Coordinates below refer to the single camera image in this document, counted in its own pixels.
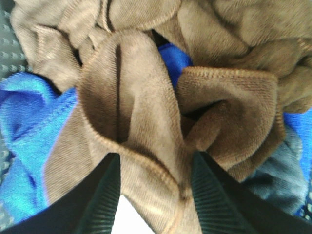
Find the gray fabric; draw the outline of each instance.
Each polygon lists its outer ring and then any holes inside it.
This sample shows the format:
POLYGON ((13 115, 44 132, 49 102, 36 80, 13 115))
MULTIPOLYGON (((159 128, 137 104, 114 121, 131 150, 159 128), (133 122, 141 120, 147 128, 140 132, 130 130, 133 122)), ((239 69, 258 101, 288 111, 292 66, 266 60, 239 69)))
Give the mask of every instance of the gray fabric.
POLYGON ((294 214, 305 204, 308 183, 299 164, 301 139, 289 126, 286 133, 284 142, 243 185, 284 212, 294 214))

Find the blue cloth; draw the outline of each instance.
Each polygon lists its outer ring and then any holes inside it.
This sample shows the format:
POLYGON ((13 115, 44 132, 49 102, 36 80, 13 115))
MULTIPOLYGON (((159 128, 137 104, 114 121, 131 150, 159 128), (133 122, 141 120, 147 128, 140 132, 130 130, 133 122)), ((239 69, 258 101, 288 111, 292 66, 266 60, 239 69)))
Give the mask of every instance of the blue cloth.
POLYGON ((48 206, 44 164, 76 102, 74 88, 58 96, 45 80, 29 73, 0 83, 0 128, 15 156, 0 199, 17 223, 48 206))
POLYGON ((291 126, 301 138, 303 149, 300 166, 305 180, 309 181, 312 165, 312 109, 303 114, 284 113, 284 122, 291 126))
POLYGON ((176 87, 183 69, 192 66, 191 57, 171 43, 160 46, 158 50, 167 67, 171 83, 176 87))

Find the blue towel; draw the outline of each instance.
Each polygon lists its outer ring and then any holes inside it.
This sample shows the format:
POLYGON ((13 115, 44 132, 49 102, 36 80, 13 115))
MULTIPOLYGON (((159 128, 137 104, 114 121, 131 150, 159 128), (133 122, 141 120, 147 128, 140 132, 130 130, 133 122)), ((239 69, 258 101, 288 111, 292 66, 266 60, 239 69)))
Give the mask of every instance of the blue towel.
POLYGON ((0 128, 16 157, 0 198, 17 223, 48 206, 44 164, 75 104, 74 88, 58 96, 45 80, 29 73, 0 83, 0 128))
POLYGON ((291 126, 302 141, 302 158, 300 165, 306 181, 310 180, 312 164, 312 109, 303 114, 284 113, 285 124, 291 126))
POLYGON ((176 87, 183 69, 192 66, 191 57, 171 43, 160 46, 158 50, 167 67, 171 83, 176 87))

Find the white object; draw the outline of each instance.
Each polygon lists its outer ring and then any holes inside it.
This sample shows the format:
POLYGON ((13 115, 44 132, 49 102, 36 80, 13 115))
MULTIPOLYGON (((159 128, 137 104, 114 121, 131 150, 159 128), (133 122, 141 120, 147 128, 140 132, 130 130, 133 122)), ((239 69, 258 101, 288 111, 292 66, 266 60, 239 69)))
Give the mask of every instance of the white object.
POLYGON ((128 199, 121 195, 111 234, 155 234, 134 209, 128 199))

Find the blue microfiber cloth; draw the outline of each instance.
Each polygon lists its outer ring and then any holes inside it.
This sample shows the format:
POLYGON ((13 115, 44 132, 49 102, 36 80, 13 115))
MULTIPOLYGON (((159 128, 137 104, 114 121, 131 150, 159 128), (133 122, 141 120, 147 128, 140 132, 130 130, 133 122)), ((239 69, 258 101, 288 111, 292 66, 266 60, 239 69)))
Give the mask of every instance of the blue microfiber cloth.
POLYGON ((15 156, 0 198, 16 223, 48 206, 44 164, 75 104, 74 88, 58 96, 48 82, 29 73, 0 83, 0 128, 15 156))
POLYGON ((176 87, 183 69, 192 66, 191 57, 171 43, 160 46, 158 50, 167 67, 171 83, 176 87))
POLYGON ((302 158, 300 166, 306 181, 310 180, 312 164, 312 109, 303 114, 284 113, 285 124, 291 126, 302 141, 302 158))

